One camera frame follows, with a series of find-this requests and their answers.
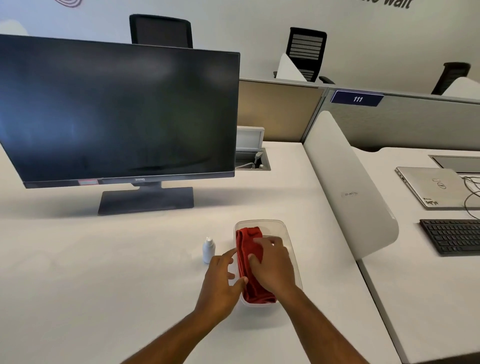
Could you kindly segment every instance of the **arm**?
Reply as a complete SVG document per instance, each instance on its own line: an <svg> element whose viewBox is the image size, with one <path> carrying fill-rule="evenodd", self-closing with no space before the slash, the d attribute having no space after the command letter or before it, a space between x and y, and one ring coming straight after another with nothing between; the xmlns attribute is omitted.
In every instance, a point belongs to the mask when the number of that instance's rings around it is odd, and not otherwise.
<svg viewBox="0 0 480 364"><path fill-rule="evenodd" d="M229 279L235 278L228 272L235 252L236 249L232 249L212 258L191 314L122 364L183 363L195 346L230 315L248 282L246 277L242 277L234 286L228 284Z"/></svg>
<svg viewBox="0 0 480 364"><path fill-rule="evenodd" d="M295 285L293 266L282 240L269 237L254 241L262 245L264 255L261 263L255 255L249 255L252 273L284 307L310 363L368 364Z"/></svg>

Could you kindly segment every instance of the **white wall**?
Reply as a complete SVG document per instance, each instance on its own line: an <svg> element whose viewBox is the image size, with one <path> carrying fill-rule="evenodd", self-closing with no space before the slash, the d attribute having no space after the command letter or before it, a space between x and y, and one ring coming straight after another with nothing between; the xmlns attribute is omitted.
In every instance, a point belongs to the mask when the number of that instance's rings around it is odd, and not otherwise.
<svg viewBox="0 0 480 364"><path fill-rule="evenodd" d="M413 0L410 9L367 0L1 0L0 21L34 36L130 42L128 17L192 23L195 48L241 53L241 76L271 77L291 26L328 34L321 74L354 87L430 93L448 61L480 80L480 0Z"/></svg>

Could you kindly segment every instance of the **hand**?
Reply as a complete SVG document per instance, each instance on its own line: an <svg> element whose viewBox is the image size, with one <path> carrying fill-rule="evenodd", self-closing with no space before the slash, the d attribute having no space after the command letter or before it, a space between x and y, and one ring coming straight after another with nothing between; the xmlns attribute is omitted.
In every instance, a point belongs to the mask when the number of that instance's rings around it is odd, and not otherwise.
<svg viewBox="0 0 480 364"><path fill-rule="evenodd" d="M232 256L236 251L237 248L234 248L222 256L214 256L205 274L195 311L205 316L213 326L232 313L248 283L247 277L241 277L233 286L228 284L229 279L235 278L235 274L228 272L228 265L233 263Z"/></svg>
<svg viewBox="0 0 480 364"><path fill-rule="evenodd" d="M255 238L253 241L263 247L264 255L261 263L254 254L248 256L252 273L265 289L281 301L284 294L296 287L288 250L283 246L282 239L276 236Z"/></svg>

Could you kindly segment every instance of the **silver laptop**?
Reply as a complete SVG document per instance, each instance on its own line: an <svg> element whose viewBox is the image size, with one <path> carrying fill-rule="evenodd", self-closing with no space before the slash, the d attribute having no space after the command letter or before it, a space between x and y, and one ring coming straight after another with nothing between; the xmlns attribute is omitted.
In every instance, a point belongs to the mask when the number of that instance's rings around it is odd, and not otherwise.
<svg viewBox="0 0 480 364"><path fill-rule="evenodd" d="M462 178L444 168L397 167L395 170L421 204L428 209L464 209L471 192ZM468 208L480 208L480 198L470 198Z"/></svg>

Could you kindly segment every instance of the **small white bottle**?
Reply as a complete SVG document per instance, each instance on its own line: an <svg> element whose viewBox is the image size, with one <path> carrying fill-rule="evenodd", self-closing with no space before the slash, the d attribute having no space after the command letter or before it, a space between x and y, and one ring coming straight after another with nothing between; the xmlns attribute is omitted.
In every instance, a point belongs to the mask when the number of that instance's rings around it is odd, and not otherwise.
<svg viewBox="0 0 480 364"><path fill-rule="evenodd" d="M204 254L204 263L210 264L212 257L215 255L215 243L212 238L207 237L202 246L202 251Z"/></svg>

